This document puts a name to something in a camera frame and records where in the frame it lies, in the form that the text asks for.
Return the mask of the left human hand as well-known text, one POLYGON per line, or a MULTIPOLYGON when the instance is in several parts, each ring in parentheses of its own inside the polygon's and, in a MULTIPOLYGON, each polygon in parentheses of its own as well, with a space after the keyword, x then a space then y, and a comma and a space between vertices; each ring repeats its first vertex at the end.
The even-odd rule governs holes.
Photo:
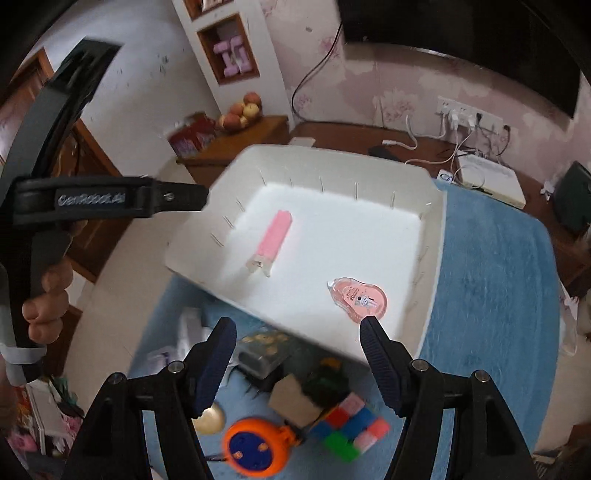
POLYGON ((22 314, 28 323, 29 338, 36 344, 53 343, 62 330, 61 317, 69 306, 67 288, 73 268, 67 258, 50 266, 41 277, 42 294, 27 300, 22 314))

